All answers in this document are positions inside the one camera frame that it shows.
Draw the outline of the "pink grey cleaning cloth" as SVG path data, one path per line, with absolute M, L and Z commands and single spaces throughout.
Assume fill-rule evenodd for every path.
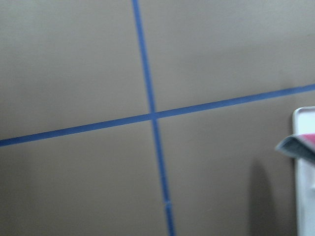
M 315 163 L 315 134 L 306 133 L 284 138 L 275 147 L 276 151 L 295 159 Z

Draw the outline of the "white rectangular tray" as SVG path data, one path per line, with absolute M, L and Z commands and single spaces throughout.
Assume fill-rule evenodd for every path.
M 293 112 L 294 134 L 315 132 L 315 108 L 301 107 Z M 315 165 L 304 160 L 295 160 L 297 234 L 315 234 Z

